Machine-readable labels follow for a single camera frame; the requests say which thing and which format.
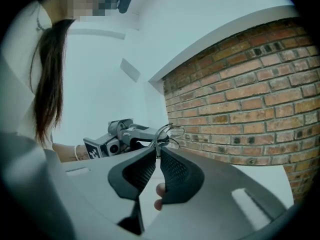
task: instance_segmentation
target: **finger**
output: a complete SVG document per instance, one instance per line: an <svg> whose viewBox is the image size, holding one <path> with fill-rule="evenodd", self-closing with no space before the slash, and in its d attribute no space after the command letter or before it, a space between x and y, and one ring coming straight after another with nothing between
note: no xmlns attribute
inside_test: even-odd
<svg viewBox="0 0 320 240"><path fill-rule="evenodd" d="M166 187L164 183L160 183L156 186L155 188L156 193L158 194L159 197L164 197L165 192L166 192Z"/></svg>
<svg viewBox="0 0 320 240"><path fill-rule="evenodd" d="M154 202L154 208L158 211L161 211L162 209L162 200L158 199Z"/></svg>

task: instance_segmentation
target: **brick wall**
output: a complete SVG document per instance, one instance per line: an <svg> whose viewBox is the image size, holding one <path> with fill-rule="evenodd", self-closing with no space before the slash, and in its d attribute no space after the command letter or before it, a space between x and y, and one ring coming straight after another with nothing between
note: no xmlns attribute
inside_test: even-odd
<svg viewBox="0 0 320 240"><path fill-rule="evenodd" d="M182 149L238 165L283 165L294 199L319 165L320 56L298 18L260 25L163 78Z"/></svg>

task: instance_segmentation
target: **white desk surface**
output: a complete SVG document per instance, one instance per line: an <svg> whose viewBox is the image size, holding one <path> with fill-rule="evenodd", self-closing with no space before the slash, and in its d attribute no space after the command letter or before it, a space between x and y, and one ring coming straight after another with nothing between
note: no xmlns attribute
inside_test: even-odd
<svg viewBox="0 0 320 240"><path fill-rule="evenodd" d="M286 175L285 169L282 165L275 166L245 166L234 165L234 167L247 174L255 181L260 183L271 193L273 193L288 209L294 204L294 199L291 187ZM146 185L144 191L141 193L139 200L141 206L141 213L144 227L147 228L156 218L159 211L154 208L155 200L160 197L156 193L156 186L159 183L164 183L165 178L160 170L160 160L156 161L156 169Z"/></svg>

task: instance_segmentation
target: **ponytail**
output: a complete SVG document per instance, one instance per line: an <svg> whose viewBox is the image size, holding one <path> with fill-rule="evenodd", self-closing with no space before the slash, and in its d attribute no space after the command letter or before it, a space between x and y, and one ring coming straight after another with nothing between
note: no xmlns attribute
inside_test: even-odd
<svg viewBox="0 0 320 240"><path fill-rule="evenodd" d="M73 19L64 19L46 29L36 48L36 52L39 49L42 73L35 93L33 116L36 138L42 144L45 138L48 138L47 129L50 124L54 121L56 127L61 122L65 43L68 29L73 22ZM36 52L32 58L30 79Z"/></svg>

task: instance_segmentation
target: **black grip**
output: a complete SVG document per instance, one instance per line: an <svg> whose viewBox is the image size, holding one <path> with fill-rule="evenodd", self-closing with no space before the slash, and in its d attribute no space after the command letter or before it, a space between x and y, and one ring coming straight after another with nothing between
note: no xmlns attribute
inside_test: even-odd
<svg viewBox="0 0 320 240"><path fill-rule="evenodd" d="M205 174L195 163L161 148L161 171L165 181L163 204L185 203L201 188Z"/></svg>
<svg viewBox="0 0 320 240"><path fill-rule="evenodd" d="M156 150L150 148L111 168L108 181L121 198L138 201L156 169Z"/></svg>

